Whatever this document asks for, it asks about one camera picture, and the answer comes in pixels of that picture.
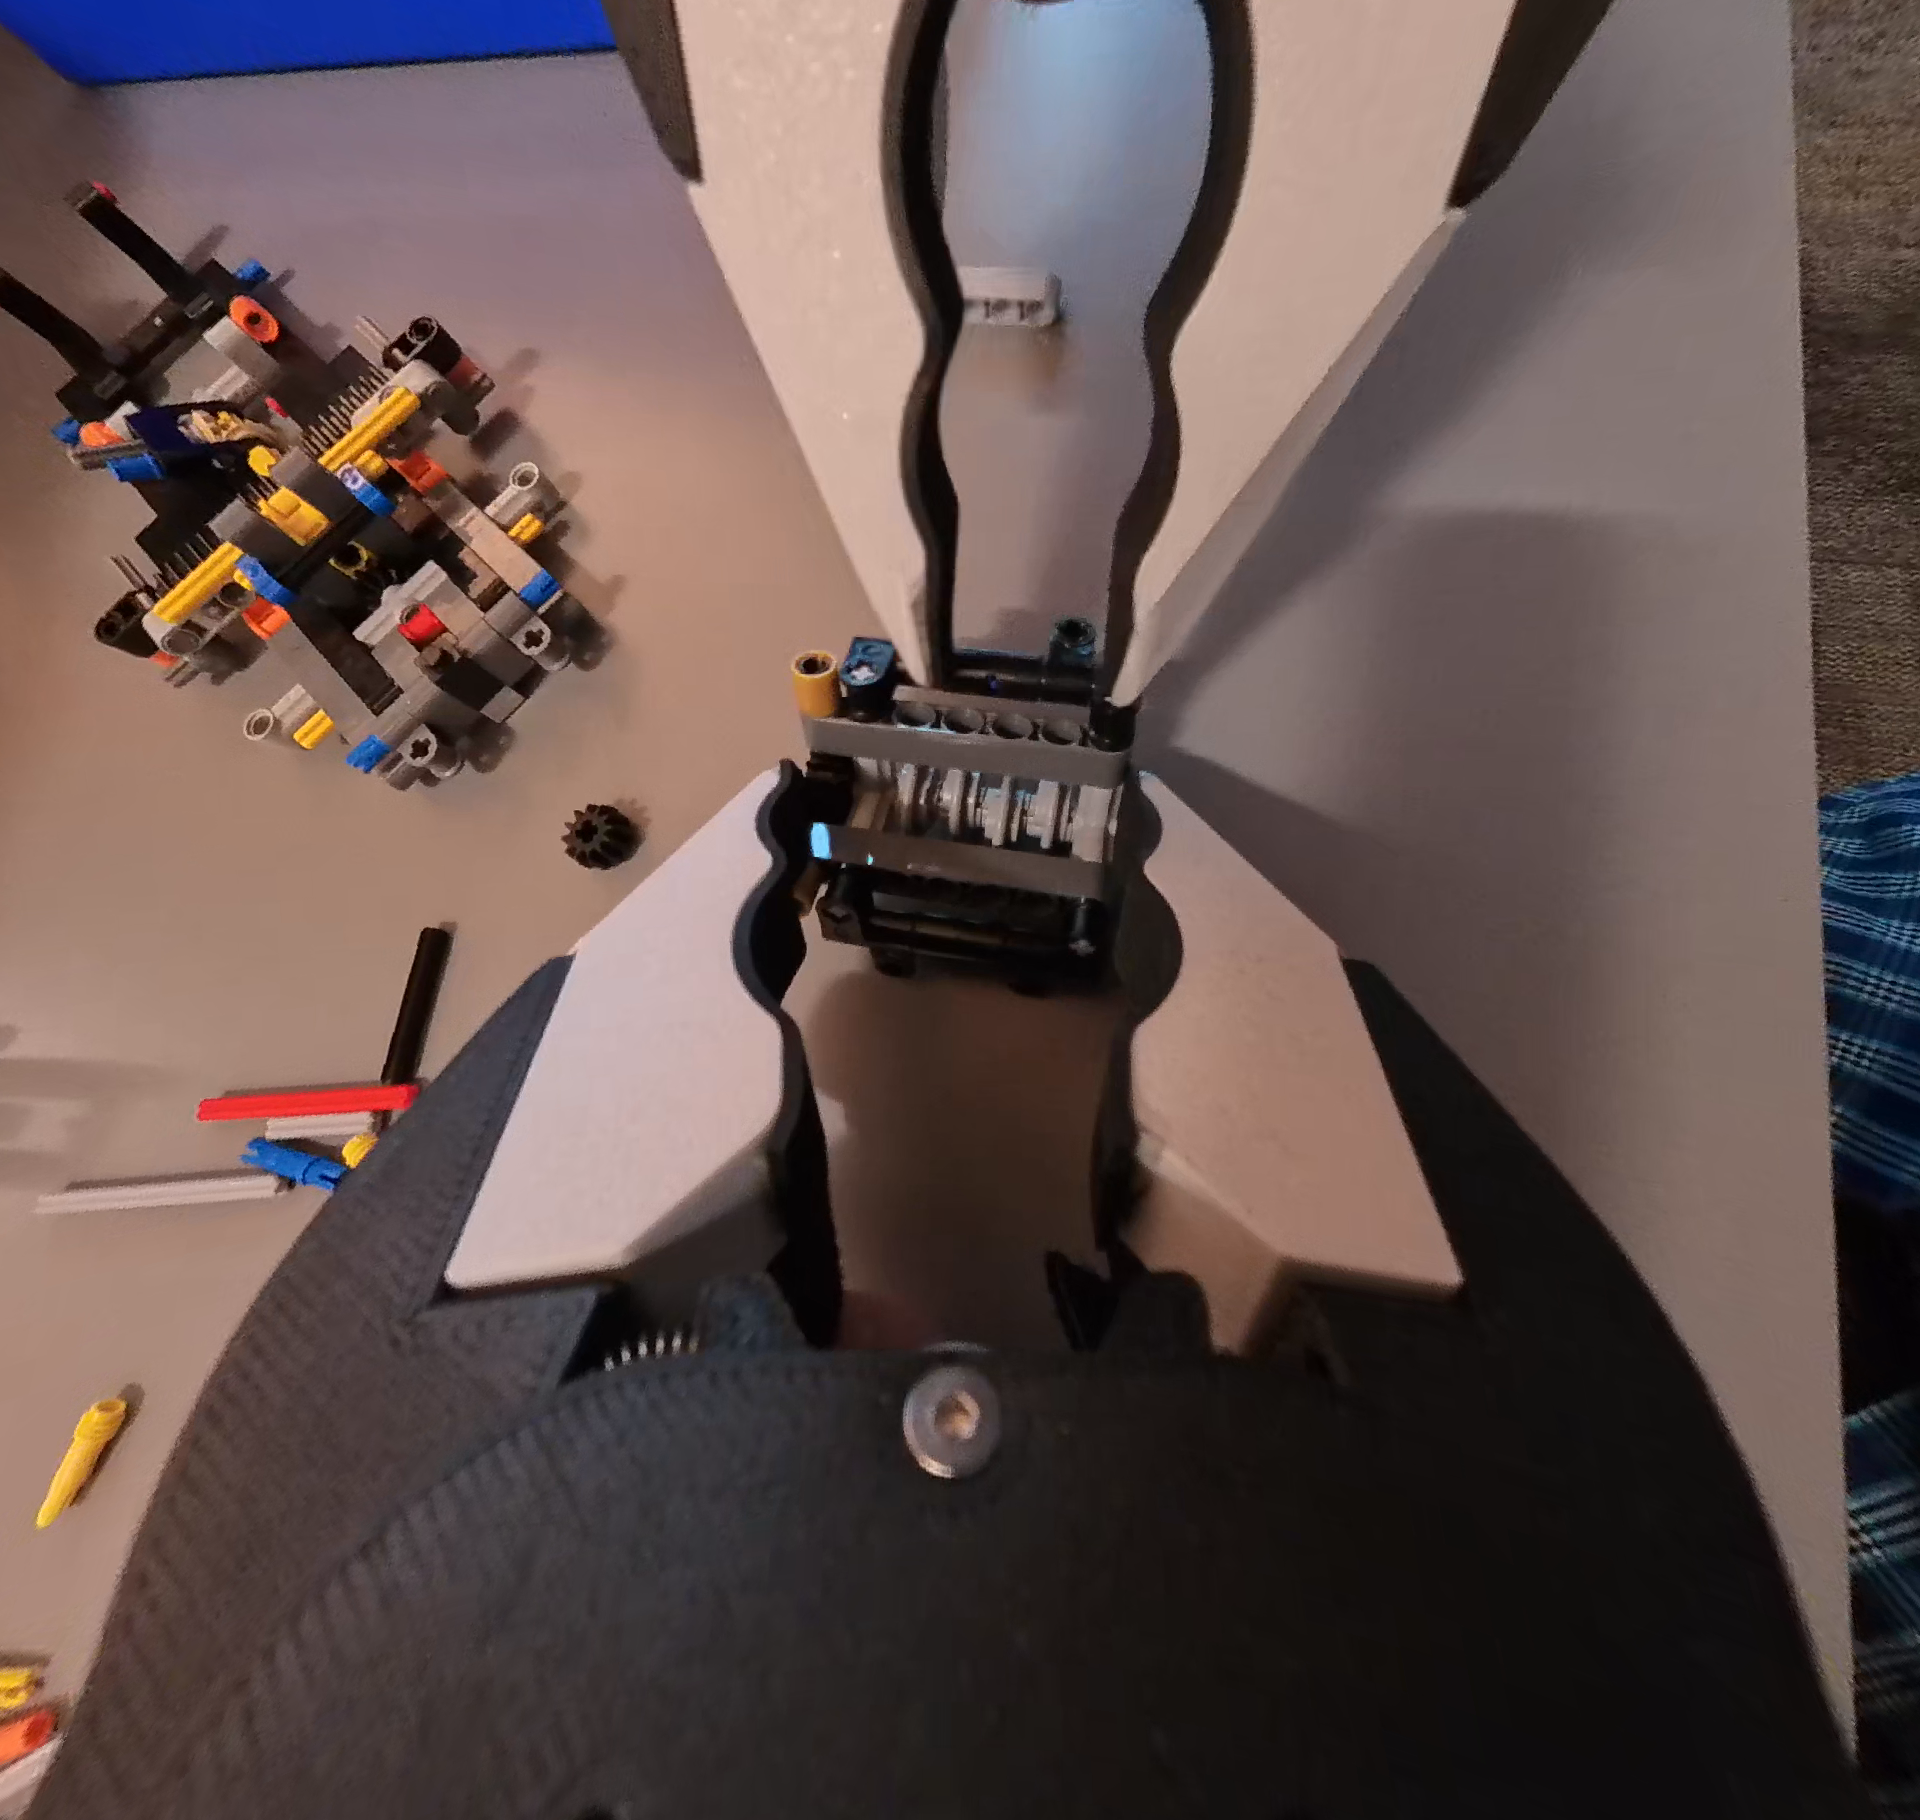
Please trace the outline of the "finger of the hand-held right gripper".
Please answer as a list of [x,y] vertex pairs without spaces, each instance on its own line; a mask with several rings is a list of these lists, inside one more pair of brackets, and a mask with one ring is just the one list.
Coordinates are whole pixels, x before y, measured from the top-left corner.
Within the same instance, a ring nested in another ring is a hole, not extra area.
[[932,170],[955,0],[675,0],[691,201],[888,638],[951,659],[940,396],[962,321]]
[[1178,475],[1117,693],[1182,650],[1449,244],[1516,5],[1246,0],[1246,160],[1173,343]]

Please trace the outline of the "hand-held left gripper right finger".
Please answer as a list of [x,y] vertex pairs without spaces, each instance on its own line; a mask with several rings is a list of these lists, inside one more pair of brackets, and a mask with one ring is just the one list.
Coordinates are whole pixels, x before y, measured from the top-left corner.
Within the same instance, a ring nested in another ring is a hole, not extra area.
[[1450,1298],[1460,1262],[1336,944],[1162,778],[1129,884],[1109,1229],[1208,1312],[1308,1284]]

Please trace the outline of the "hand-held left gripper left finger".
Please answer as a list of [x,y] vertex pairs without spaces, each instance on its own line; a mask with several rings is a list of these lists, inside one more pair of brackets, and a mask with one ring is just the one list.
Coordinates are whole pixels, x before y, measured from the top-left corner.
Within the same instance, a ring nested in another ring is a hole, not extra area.
[[689,1305],[764,1272],[836,1305],[828,1145],[787,995],[822,807],[755,778],[577,944],[445,1282],[622,1282]]

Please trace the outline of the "small grey lego engine assembly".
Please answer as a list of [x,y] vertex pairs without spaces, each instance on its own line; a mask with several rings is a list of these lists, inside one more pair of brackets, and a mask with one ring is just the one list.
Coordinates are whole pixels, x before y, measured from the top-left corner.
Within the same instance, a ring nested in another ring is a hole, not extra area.
[[1093,987],[1123,891],[1132,718],[1099,694],[1015,706],[932,693],[862,718],[835,678],[846,650],[804,650],[789,668],[819,936],[895,978]]

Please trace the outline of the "black lego beam with pins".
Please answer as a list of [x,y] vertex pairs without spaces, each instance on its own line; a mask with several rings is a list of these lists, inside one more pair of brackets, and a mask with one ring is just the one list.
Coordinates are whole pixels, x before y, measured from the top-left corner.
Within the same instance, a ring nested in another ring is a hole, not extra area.
[[1093,705],[1101,671],[1099,634],[1089,618],[1061,616],[1040,654],[955,650],[947,673],[916,676],[892,641],[853,638],[835,678],[842,711],[876,715],[908,693],[951,694],[973,705]]

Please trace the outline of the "black lego axle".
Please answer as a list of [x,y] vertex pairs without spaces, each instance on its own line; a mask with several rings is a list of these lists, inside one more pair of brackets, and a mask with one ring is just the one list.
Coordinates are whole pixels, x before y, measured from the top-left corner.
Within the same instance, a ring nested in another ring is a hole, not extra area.
[[420,1079],[423,1047],[442,992],[451,944],[453,934],[445,925],[435,923],[420,930],[395,1027],[382,1058],[379,1083],[384,1087],[414,1085]]

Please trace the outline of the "red lego axle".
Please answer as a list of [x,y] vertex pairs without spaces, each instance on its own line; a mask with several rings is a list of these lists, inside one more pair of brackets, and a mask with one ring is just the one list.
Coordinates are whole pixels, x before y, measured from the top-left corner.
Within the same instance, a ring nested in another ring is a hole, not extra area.
[[403,1113],[420,1098],[420,1085],[337,1085],[267,1089],[211,1094],[196,1101],[202,1125],[242,1125],[275,1120],[319,1120],[333,1116],[386,1118]]

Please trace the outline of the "long grey lego axle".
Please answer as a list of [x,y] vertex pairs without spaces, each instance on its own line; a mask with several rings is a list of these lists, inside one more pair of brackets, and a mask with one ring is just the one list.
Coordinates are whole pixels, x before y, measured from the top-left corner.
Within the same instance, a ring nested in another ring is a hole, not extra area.
[[292,1182],[253,1168],[139,1180],[92,1180],[39,1194],[34,1202],[34,1214],[84,1216],[191,1209],[269,1202],[287,1192],[292,1192]]

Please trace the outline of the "large multicoloured lego assembly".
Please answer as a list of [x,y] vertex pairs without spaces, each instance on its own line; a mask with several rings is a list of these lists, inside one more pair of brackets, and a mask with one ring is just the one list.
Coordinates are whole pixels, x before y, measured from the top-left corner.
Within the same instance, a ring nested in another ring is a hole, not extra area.
[[435,317],[358,318],[322,351],[260,262],[184,262],[101,183],[67,205],[158,292],[101,338],[5,274],[5,315],[65,365],[70,468],[146,510],[99,644],[170,688],[267,667],[252,741],[336,750],[396,790],[485,766],[594,627],[539,546],[563,492],[539,464],[467,484],[493,375]]

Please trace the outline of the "yellow pointed lego pin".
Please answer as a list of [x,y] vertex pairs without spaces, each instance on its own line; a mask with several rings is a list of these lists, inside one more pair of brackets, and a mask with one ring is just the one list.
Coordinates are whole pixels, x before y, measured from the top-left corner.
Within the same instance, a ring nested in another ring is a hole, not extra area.
[[84,1407],[35,1510],[35,1530],[54,1526],[84,1500],[128,1420],[130,1401],[124,1397],[109,1397]]

